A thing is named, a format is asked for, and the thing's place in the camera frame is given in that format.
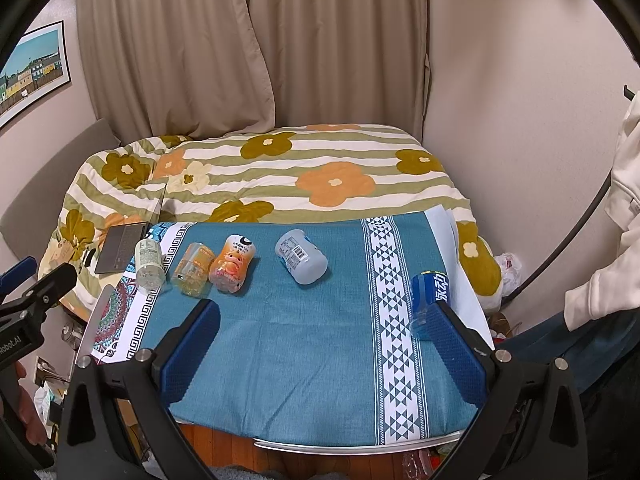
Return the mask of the person's left hand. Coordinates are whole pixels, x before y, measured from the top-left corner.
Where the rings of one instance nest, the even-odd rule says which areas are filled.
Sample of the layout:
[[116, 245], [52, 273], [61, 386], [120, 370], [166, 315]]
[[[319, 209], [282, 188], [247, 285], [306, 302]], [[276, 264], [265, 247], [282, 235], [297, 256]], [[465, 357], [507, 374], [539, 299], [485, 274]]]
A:
[[1, 418], [6, 418], [6, 407], [12, 408], [24, 426], [25, 436], [32, 445], [44, 445], [47, 433], [38, 416], [32, 397], [20, 385], [26, 370], [20, 361], [1, 372]]

